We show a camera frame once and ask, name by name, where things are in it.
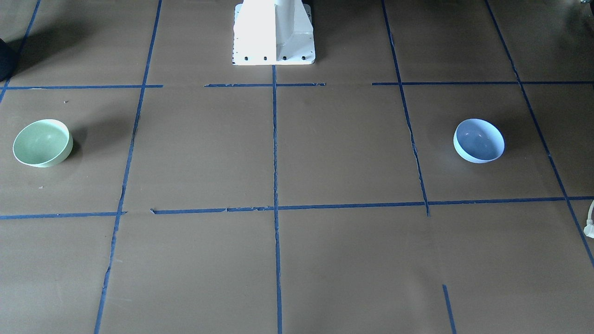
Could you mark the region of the blue bowl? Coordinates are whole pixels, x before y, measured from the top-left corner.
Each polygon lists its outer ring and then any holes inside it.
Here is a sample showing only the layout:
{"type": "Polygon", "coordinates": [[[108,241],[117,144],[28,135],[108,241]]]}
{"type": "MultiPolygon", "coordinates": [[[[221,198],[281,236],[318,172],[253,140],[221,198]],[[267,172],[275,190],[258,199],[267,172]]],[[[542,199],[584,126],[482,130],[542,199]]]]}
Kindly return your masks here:
{"type": "Polygon", "coordinates": [[[452,143],[462,159],[476,164],[497,160],[505,151],[501,131],[492,123],[477,118],[459,123],[452,143]]]}

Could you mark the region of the green bowl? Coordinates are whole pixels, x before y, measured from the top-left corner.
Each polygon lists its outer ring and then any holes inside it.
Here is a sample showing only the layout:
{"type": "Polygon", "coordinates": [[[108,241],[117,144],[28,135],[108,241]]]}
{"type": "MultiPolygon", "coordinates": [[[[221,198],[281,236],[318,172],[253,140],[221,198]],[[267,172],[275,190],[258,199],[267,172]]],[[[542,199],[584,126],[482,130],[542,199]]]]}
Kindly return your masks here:
{"type": "Polygon", "coordinates": [[[24,127],[13,141],[13,156],[19,163],[32,167],[53,167],[65,161],[74,140],[61,121],[38,120],[24,127]]]}

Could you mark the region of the white power plug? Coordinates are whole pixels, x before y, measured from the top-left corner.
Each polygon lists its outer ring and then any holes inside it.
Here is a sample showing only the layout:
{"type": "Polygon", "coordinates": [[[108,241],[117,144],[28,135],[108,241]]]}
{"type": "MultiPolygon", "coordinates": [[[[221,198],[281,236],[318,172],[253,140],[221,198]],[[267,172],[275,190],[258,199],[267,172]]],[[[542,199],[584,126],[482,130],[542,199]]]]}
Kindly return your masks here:
{"type": "Polygon", "coordinates": [[[594,239],[594,220],[593,220],[593,212],[594,212],[594,201],[590,203],[588,207],[587,219],[585,228],[583,229],[583,233],[586,237],[594,239]]]}

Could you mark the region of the dark round object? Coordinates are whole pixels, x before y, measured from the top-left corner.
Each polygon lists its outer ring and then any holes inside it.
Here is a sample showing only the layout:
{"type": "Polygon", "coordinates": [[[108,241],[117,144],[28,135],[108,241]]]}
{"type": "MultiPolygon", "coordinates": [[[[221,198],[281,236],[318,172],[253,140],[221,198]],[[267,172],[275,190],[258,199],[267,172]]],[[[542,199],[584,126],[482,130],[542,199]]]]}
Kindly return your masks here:
{"type": "Polygon", "coordinates": [[[4,41],[0,40],[0,80],[6,80],[17,65],[17,53],[4,41]]]}

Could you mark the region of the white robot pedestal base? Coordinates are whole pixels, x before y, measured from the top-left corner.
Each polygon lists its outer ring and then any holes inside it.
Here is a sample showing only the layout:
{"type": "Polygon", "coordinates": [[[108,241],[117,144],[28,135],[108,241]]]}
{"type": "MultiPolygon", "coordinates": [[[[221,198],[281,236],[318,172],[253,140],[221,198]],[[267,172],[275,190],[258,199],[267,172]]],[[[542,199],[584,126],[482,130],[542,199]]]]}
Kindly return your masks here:
{"type": "Polygon", "coordinates": [[[233,65],[310,65],[316,61],[309,4],[245,0],[235,6],[234,14],[233,65]]]}

